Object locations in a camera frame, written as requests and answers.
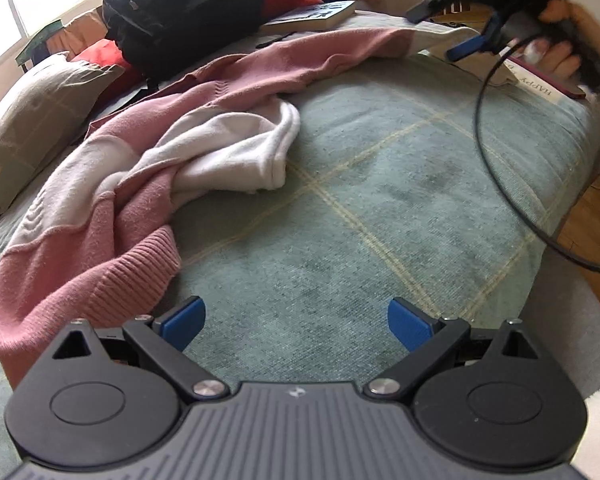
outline circular cap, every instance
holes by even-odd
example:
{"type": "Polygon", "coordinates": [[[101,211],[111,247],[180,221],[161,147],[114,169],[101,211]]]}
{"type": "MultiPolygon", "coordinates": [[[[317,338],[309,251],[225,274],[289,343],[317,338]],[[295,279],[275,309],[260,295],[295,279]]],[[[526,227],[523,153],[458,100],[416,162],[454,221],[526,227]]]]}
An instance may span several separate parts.
{"type": "Polygon", "coordinates": [[[201,397],[217,397],[224,393],[224,383],[216,379],[205,379],[193,385],[193,392],[201,397]]]}
{"type": "Polygon", "coordinates": [[[124,407],[125,394],[106,383],[72,384],[51,399],[51,411],[57,418],[80,426],[105,422],[124,407]]]}
{"type": "Polygon", "coordinates": [[[400,389],[400,383],[394,379],[377,378],[369,383],[369,390],[376,395],[393,395],[400,389]]]}
{"type": "Polygon", "coordinates": [[[523,424],[542,410],[542,400],[533,390],[513,383],[478,386],[467,397],[472,411],[494,424],[523,424]]]}

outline ribbed gray surface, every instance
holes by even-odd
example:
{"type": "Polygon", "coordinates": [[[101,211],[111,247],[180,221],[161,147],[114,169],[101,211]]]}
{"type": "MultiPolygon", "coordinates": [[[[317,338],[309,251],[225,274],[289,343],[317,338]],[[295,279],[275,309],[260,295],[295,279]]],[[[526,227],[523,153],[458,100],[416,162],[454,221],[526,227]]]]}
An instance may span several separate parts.
{"type": "MultiPolygon", "coordinates": [[[[452,462],[424,442],[395,404],[369,402],[351,384],[244,384],[234,398],[199,404],[171,441],[107,472],[45,472],[13,480],[468,480],[509,479],[452,462]],[[292,395],[299,389],[304,394],[292,395]]],[[[578,480],[575,469],[522,475],[578,480]]]]}

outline black backpack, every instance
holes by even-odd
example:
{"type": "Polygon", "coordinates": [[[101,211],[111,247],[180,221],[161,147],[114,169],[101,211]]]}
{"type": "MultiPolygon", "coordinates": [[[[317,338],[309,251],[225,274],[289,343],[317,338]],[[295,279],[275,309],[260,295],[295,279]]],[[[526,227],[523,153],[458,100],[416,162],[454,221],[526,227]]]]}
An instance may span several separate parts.
{"type": "Polygon", "coordinates": [[[167,79],[263,23],[264,0],[102,0],[107,39],[152,79],[167,79]]]}

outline finger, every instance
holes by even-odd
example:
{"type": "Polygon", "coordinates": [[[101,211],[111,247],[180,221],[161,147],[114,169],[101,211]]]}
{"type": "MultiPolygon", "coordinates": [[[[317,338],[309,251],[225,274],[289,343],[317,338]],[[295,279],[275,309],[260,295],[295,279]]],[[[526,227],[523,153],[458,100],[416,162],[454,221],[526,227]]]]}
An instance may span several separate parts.
{"type": "Polygon", "coordinates": [[[543,72],[553,73],[558,65],[571,55],[571,43],[562,41],[552,46],[538,62],[538,68],[543,72]]]}
{"type": "MultiPolygon", "coordinates": [[[[520,40],[519,40],[518,38],[514,38],[513,40],[509,41],[509,43],[507,43],[507,46],[508,46],[509,48],[513,48],[513,47],[515,47],[515,46],[516,46],[516,45],[517,45],[519,42],[520,42],[520,40]]],[[[521,55],[522,55],[522,53],[524,52],[524,50],[525,50],[525,49],[524,49],[523,47],[521,47],[521,48],[517,49],[515,52],[513,52],[511,55],[512,55],[513,57],[519,57],[519,56],[521,56],[521,55]]]]}
{"type": "Polygon", "coordinates": [[[546,8],[540,13],[538,18],[541,22],[555,23],[560,20],[566,20],[571,16],[570,4],[567,0],[549,0],[546,8]]]}
{"type": "Polygon", "coordinates": [[[525,61],[532,65],[538,64],[550,47],[551,43],[545,38],[532,41],[525,48],[525,61]]]}
{"type": "Polygon", "coordinates": [[[600,53],[600,24],[582,6],[578,4],[571,4],[570,6],[571,19],[578,27],[581,35],[586,38],[587,43],[600,53]]]}
{"type": "Polygon", "coordinates": [[[580,56],[569,56],[556,67],[554,75],[558,79],[567,80],[578,71],[581,62],[580,56]]]}

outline black cable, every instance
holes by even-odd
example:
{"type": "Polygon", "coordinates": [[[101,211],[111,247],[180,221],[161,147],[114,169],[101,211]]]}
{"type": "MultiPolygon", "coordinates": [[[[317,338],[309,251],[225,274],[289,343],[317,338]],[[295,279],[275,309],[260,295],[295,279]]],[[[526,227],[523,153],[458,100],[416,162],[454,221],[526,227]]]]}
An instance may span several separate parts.
{"type": "Polygon", "coordinates": [[[565,257],[570,262],[573,262],[577,266],[583,267],[584,269],[592,270],[593,272],[600,273],[600,264],[591,262],[589,260],[585,260],[584,258],[581,258],[577,254],[574,254],[571,251],[568,251],[567,249],[562,247],[551,235],[547,234],[540,227],[538,227],[535,224],[535,222],[531,218],[529,218],[526,215],[526,213],[522,211],[522,209],[520,209],[518,207],[518,205],[513,201],[513,199],[509,196],[507,191],[504,189],[504,186],[498,180],[498,177],[496,176],[493,168],[491,167],[491,165],[489,163],[489,159],[487,158],[484,146],[482,145],[482,134],[480,132],[480,112],[482,109],[482,102],[484,101],[484,95],[485,95],[486,90],[489,85],[489,81],[491,80],[493,75],[496,73],[496,71],[504,64],[504,62],[507,59],[509,59],[509,57],[512,56],[512,54],[515,51],[519,50],[520,48],[522,48],[524,46],[527,46],[529,43],[531,43],[533,40],[535,40],[539,36],[540,36],[540,34],[530,36],[529,38],[526,38],[526,40],[519,41],[516,45],[514,45],[509,50],[507,50],[506,54],[504,54],[504,56],[502,56],[496,62],[496,64],[493,65],[493,68],[489,71],[489,73],[487,74],[487,77],[484,79],[484,82],[482,83],[482,87],[480,88],[480,91],[478,92],[478,98],[475,101],[475,112],[474,112],[475,143],[478,148],[478,153],[480,153],[480,158],[482,159],[482,162],[484,163],[484,167],[486,168],[487,173],[491,177],[491,180],[495,184],[496,188],[498,188],[498,191],[502,195],[505,202],[509,205],[509,207],[513,210],[513,212],[518,216],[518,218],[520,220],[522,220],[522,222],[529,229],[531,229],[534,232],[534,234],[538,238],[540,238],[548,247],[552,248],[552,250],[554,250],[558,254],[560,254],[560,256],[565,257]]]}

